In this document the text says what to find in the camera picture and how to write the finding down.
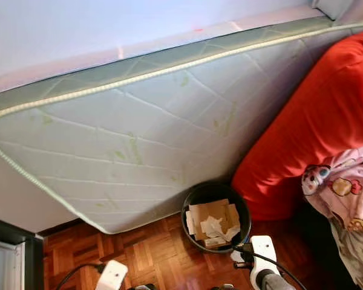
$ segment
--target black trash bin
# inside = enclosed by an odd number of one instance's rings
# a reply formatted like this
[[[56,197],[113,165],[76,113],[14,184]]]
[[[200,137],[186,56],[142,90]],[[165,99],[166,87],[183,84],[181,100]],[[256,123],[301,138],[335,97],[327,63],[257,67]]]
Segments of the black trash bin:
[[[240,216],[241,231],[232,238],[231,245],[221,246],[217,250],[206,249],[188,233],[186,211],[189,210],[188,206],[190,204],[204,204],[225,198],[227,198],[231,204],[235,204],[235,207],[237,208],[237,212]],[[249,237],[251,228],[250,213],[246,202],[237,192],[235,192],[234,189],[221,183],[204,183],[190,188],[181,210],[181,221],[188,239],[199,249],[211,253],[231,252],[232,246],[238,245],[240,242],[245,241]]]

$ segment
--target wall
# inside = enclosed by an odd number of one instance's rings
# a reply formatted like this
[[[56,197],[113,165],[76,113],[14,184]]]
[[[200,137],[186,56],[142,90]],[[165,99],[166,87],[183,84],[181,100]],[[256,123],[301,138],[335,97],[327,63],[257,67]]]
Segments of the wall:
[[[80,68],[320,15],[310,1],[0,0],[0,92]]]
[[[313,0],[313,6],[335,20],[336,25],[363,21],[363,0]]]
[[[0,158],[0,220],[38,232],[75,218]]]

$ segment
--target quilted mattress cover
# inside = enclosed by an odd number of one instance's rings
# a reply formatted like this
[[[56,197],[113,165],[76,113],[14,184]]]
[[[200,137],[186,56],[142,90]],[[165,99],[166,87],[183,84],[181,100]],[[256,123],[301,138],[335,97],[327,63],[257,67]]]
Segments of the quilted mattress cover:
[[[0,156],[104,233],[147,224],[231,175],[322,53],[360,31],[304,19],[2,92]]]

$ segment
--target power cord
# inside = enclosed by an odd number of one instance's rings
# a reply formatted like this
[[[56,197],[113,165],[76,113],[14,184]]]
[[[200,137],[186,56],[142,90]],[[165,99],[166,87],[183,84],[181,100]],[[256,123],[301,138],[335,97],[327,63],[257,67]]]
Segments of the power cord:
[[[267,257],[264,257],[264,256],[261,256],[259,254],[256,254],[254,252],[250,252],[250,251],[243,251],[244,253],[248,254],[248,255],[251,255],[251,256],[254,256],[254,257],[257,257],[257,258],[261,258],[265,261],[268,261],[274,265],[276,265],[277,267],[279,267],[281,270],[283,270],[286,274],[289,275],[290,278],[293,279],[293,281],[295,281],[298,286],[300,286],[300,288],[302,290],[307,290],[307,288],[289,271],[289,270],[286,270],[285,267],[283,267],[281,264],[277,263],[276,261],[270,259],[270,258],[267,258]]]
[[[86,267],[86,266],[92,266],[93,268],[96,268],[99,274],[101,274],[103,272],[103,270],[105,269],[105,267],[106,267],[105,264],[94,264],[94,263],[81,264],[78,267],[76,267],[73,270],[71,270],[66,275],[66,277],[64,277],[62,279],[62,281],[60,281],[60,283],[58,284],[58,286],[56,286],[56,290],[60,290],[60,288],[63,286],[63,284],[66,283],[68,281],[68,279],[70,279],[71,276],[75,274],[76,271],[78,271],[79,269],[81,269],[83,267]]]

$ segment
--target wooden floor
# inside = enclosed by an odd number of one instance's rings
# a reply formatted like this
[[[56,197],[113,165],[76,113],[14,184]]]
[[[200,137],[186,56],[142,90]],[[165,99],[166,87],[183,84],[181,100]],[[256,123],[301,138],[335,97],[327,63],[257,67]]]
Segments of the wooden floor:
[[[278,261],[308,290],[334,289],[291,221],[255,222],[252,234],[270,235]],[[111,259],[128,266],[121,289],[146,283],[155,284],[159,290],[206,290],[224,283],[232,283],[239,290],[252,289],[249,271],[235,270],[228,254],[203,253],[187,240],[179,214],[113,236],[87,224],[75,225],[46,237],[44,254],[45,290],[55,289],[75,266]],[[95,269],[82,268],[63,289],[94,290],[98,278]]]

